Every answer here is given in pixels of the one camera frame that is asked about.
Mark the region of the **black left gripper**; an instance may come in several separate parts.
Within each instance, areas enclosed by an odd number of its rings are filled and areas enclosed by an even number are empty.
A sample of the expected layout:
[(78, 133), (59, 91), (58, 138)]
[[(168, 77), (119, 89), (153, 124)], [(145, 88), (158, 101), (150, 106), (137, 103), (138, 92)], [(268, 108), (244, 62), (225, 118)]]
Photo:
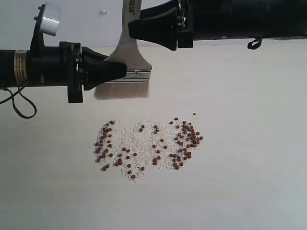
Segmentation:
[(91, 89), (117, 79), (124, 78), (127, 73), (127, 65), (118, 62), (108, 62), (108, 56), (93, 51), (88, 47), (82, 47), (80, 43), (60, 42), (62, 51), (64, 72), (67, 76), (68, 103), (77, 104), (83, 102), (83, 89)]

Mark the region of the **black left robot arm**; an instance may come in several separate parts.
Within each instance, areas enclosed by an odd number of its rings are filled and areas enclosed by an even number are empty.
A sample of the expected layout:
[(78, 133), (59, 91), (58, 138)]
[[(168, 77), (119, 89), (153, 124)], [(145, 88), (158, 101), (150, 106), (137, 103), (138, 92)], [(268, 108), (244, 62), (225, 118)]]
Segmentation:
[(79, 43), (60, 42), (39, 50), (1, 50), (0, 87), (66, 86), (68, 102), (83, 102), (83, 91), (124, 78), (127, 66)]

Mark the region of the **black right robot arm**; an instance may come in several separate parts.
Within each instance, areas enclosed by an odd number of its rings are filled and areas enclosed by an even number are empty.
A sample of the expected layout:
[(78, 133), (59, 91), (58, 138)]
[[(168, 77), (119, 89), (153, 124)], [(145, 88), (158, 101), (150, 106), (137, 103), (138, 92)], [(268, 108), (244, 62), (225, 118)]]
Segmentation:
[(172, 51), (192, 48), (194, 41), (251, 39), (248, 49), (263, 39), (306, 38), (305, 0), (170, 0), (141, 10), (128, 24), (131, 38)]

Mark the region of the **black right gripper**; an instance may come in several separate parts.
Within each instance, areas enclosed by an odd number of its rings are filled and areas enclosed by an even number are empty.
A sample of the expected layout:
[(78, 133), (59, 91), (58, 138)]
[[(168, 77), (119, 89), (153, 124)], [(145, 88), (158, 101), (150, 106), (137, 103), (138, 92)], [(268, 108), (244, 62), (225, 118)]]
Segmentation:
[(228, 39), (231, 16), (230, 0), (170, 0), (141, 10), (128, 28), (131, 38), (176, 50), (192, 48), (194, 41)]

